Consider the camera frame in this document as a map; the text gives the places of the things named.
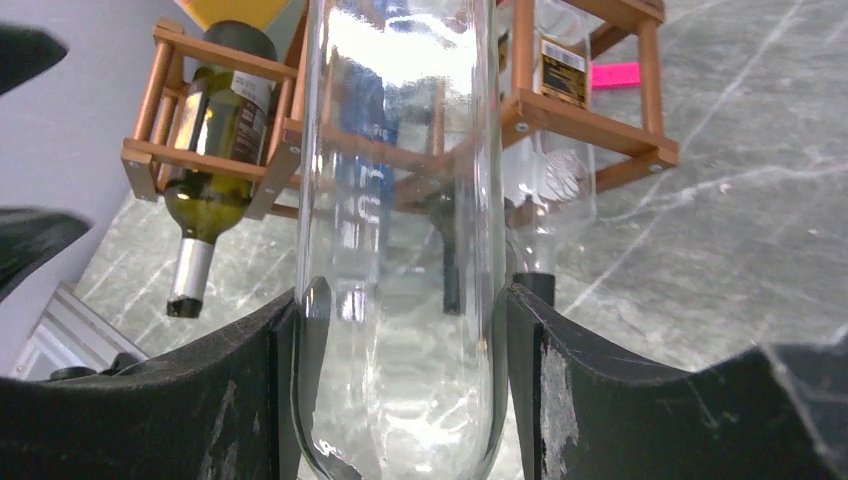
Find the dark green wine bottle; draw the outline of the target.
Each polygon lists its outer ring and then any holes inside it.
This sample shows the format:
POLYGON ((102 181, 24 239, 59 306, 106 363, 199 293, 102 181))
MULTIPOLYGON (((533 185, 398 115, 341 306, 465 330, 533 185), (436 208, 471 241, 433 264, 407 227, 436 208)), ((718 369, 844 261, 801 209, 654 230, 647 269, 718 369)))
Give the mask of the dark green wine bottle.
POLYGON ((426 197, 423 205, 428 217, 442 238, 443 312, 462 315, 465 307, 460 267, 456 255, 455 202, 449 191, 434 192, 426 197))

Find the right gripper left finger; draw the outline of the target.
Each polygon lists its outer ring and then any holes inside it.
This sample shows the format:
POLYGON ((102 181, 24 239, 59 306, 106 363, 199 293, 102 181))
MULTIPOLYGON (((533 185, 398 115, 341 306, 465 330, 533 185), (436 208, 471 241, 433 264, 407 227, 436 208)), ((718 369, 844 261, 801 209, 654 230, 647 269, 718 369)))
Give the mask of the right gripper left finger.
POLYGON ((294 479, 286 292, 114 375, 1 382, 5 479, 294 479))

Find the clear bottle white cap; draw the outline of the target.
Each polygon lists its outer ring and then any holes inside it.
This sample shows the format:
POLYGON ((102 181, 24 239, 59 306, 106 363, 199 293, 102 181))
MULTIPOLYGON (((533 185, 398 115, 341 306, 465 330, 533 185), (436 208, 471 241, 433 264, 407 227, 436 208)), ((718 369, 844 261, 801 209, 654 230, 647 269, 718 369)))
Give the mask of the clear bottle white cap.
POLYGON ((507 405, 501 127, 490 1, 314 1, 305 62, 292 417, 321 479, 485 479, 507 405), (335 160, 344 64, 384 82, 396 144, 380 275, 343 277, 335 160), (423 205, 455 202, 462 315, 443 312, 442 238, 423 205))

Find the clear square liquor bottle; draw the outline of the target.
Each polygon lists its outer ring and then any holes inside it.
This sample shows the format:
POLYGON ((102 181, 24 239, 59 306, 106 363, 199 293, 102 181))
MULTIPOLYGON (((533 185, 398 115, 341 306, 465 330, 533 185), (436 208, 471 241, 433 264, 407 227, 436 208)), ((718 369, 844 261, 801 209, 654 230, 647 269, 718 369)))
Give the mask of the clear square liquor bottle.
MULTIPOLYGON (((533 7, 531 91, 589 109, 586 13, 564 1, 533 7)), ((501 167, 512 280, 553 305, 559 253, 595 219, 594 148, 538 129, 504 149, 501 167)))

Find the blue glass bottle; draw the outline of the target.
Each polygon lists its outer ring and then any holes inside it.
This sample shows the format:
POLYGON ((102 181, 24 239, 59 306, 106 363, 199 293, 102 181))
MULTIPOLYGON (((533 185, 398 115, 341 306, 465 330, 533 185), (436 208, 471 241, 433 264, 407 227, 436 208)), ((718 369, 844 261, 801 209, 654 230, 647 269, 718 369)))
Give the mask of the blue glass bottle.
POLYGON ((335 261, 341 276, 374 282, 388 243, 395 192, 395 171, 385 163, 382 148, 396 144, 397 123, 385 113, 383 79, 352 60, 344 67, 338 128, 351 144, 335 160, 335 261))

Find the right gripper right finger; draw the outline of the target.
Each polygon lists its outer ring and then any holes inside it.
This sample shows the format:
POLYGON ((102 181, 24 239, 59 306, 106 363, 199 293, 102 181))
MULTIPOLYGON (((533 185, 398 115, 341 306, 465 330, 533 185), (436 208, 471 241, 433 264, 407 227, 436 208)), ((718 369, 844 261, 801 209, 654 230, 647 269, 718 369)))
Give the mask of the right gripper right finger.
POLYGON ((847 342, 760 344, 698 372, 635 354, 521 285, 508 370, 528 479, 843 479, 847 342))

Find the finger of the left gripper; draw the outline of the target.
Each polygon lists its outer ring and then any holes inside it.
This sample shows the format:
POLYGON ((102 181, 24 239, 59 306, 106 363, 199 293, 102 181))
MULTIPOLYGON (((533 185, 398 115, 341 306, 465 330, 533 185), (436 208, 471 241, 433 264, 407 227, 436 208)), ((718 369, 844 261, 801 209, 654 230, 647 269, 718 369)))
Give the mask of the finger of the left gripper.
POLYGON ((44 73, 63 60, 67 53, 67 46, 43 29, 2 25, 1 94, 44 73))
POLYGON ((73 213, 36 208, 1 208, 1 301, 29 275, 92 228, 73 213))

